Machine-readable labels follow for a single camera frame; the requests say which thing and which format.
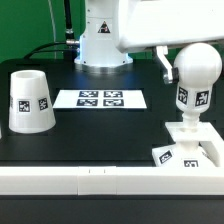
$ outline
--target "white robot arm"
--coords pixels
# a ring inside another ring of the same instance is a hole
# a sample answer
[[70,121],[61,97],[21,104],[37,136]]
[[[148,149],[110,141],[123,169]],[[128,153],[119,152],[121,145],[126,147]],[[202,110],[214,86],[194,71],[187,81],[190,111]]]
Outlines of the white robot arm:
[[165,83],[177,79],[168,47],[224,39],[221,0],[116,0],[114,41],[121,52],[152,50]]

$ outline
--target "white ball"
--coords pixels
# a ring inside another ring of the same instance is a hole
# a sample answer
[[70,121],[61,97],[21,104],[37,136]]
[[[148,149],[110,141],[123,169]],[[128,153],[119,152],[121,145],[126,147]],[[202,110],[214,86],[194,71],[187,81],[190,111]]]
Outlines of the white ball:
[[214,47],[205,43],[191,44],[177,55],[174,67],[179,81],[192,88],[212,86],[222,71],[222,59]]

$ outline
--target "white pawn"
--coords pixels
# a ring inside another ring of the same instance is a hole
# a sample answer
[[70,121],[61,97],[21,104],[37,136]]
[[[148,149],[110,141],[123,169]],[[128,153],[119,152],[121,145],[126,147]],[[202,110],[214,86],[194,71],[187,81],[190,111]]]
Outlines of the white pawn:
[[200,114],[210,106],[212,86],[221,74],[222,59],[211,45],[196,43],[180,51],[174,67],[179,71],[176,105],[184,112],[186,128],[194,129]]
[[176,144],[153,149],[155,163],[157,166],[214,167],[199,146],[202,139],[209,139],[203,136],[199,117],[209,108],[212,86],[222,70],[221,57],[208,44],[191,44],[177,55],[174,67],[179,71],[176,105],[184,112],[183,122],[166,123]]

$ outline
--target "white platform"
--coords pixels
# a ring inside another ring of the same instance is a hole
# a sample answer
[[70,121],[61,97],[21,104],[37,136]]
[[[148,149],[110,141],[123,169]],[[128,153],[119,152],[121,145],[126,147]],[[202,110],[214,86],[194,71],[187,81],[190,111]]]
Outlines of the white platform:
[[224,195],[224,168],[1,167],[0,195]]

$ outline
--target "black table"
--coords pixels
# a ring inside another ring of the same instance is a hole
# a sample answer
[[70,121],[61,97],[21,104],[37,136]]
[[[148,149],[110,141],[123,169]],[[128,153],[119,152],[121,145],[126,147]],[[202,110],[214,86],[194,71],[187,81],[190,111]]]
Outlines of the black table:
[[[56,126],[23,135],[8,128],[10,74],[46,73],[52,103],[60,89],[142,90],[147,109],[57,109]],[[160,68],[135,61],[116,74],[78,71],[62,60],[8,60],[0,65],[0,166],[154,166],[152,148],[172,144],[166,121],[181,121],[176,85],[164,85]],[[201,120],[224,137],[224,79],[213,89]],[[3,223],[223,223],[223,196],[1,196]]]

